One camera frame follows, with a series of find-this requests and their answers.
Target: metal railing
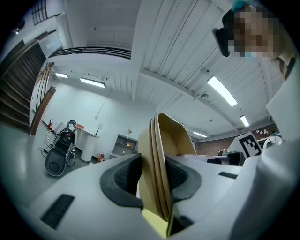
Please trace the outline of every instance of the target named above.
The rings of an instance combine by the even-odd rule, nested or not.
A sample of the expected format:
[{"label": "metal railing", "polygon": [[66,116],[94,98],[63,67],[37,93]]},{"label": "metal railing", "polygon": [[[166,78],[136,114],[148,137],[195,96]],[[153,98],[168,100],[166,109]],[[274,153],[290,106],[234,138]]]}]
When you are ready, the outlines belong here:
[{"label": "metal railing", "polygon": [[47,85],[50,76],[50,71],[53,66],[54,66],[53,62],[47,63],[44,70],[37,77],[37,81],[39,81],[37,84],[39,84],[39,86],[37,90],[36,110],[38,109],[39,105],[41,104],[47,92]]},{"label": "metal railing", "polygon": [[58,52],[55,52],[50,57],[54,56],[61,56],[61,55],[69,55],[69,54],[80,54],[80,53],[96,53],[96,54],[106,54],[126,59],[131,59],[131,51],[124,50],[114,47],[75,47],[75,48],[68,48],[68,49],[61,49]]}]

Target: balcony railing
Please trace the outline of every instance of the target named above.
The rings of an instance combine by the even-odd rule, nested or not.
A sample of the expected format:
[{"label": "balcony railing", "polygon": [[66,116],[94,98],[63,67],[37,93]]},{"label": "balcony railing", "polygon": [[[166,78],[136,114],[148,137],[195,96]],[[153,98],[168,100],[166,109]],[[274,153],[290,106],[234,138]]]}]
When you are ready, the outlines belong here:
[{"label": "balcony railing", "polygon": [[58,52],[55,52],[50,57],[61,56],[61,55],[69,55],[69,54],[80,54],[80,53],[96,53],[96,54],[106,54],[126,59],[131,59],[131,51],[124,50],[113,47],[75,47],[68,49],[61,49]]}]

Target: white table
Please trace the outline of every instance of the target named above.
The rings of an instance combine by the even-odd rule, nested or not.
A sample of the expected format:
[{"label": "white table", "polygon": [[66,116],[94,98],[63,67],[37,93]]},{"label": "white table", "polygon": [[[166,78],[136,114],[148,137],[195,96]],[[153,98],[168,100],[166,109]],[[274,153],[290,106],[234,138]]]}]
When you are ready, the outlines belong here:
[{"label": "white table", "polygon": [[78,128],[76,127],[77,130],[77,135],[78,135],[78,143],[82,143],[82,153],[80,156],[80,159],[83,162],[90,162],[92,155],[93,155],[93,151],[95,148],[95,145],[97,143],[97,140],[99,138],[99,136],[89,133],[88,131]]}]

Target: wooden stair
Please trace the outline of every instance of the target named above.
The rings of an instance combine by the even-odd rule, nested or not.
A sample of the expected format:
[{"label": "wooden stair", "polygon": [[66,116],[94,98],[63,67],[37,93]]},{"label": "wooden stair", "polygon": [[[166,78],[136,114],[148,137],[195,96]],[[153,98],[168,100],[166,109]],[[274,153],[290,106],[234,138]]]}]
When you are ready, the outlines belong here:
[{"label": "wooden stair", "polygon": [[36,43],[10,61],[0,77],[0,120],[29,132],[30,99],[45,56]]}]

